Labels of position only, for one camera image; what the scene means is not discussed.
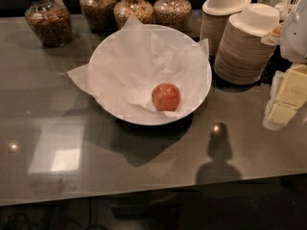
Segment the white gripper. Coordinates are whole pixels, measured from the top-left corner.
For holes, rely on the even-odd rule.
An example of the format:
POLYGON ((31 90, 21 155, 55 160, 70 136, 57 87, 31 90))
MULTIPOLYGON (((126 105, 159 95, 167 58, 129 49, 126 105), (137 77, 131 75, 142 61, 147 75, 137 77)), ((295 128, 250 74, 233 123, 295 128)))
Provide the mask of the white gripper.
MULTIPOLYGON (((280 44, 281 56, 290 62, 307 63, 307 9, 292 12, 262 38, 269 46, 280 44)), ((307 102, 307 65, 293 64, 285 73, 276 71, 270 100, 265 108, 263 126, 280 130, 307 102)))

